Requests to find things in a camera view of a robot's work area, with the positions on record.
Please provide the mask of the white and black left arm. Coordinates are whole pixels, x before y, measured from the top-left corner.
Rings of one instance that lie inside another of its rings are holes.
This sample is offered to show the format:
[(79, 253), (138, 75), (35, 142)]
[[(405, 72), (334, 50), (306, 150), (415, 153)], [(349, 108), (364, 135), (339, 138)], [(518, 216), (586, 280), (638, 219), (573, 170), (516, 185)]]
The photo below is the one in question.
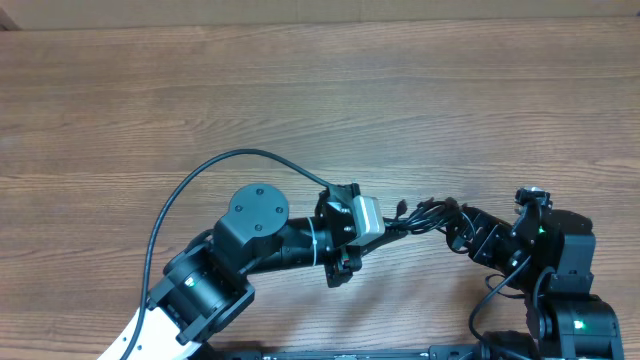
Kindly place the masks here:
[(323, 266), (329, 287), (348, 282), (368, 245), (385, 233), (376, 198), (357, 185), (329, 186), (312, 217), (292, 219), (277, 188), (251, 184), (228, 212), (164, 268), (119, 337), (110, 359), (187, 359), (255, 298), (253, 273)]

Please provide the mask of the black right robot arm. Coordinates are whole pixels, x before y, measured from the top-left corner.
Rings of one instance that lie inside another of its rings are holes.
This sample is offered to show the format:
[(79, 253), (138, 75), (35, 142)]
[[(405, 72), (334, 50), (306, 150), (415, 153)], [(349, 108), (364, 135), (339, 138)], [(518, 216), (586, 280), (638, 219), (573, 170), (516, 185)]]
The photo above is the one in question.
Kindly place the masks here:
[(445, 228), (454, 250), (502, 276), (472, 310), (506, 288), (519, 290), (527, 332), (474, 330), (477, 344), (462, 359), (621, 359), (619, 322), (613, 308), (591, 291), (596, 238), (590, 219), (575, 212), (529, 203), (514, 224), (476, 208)]

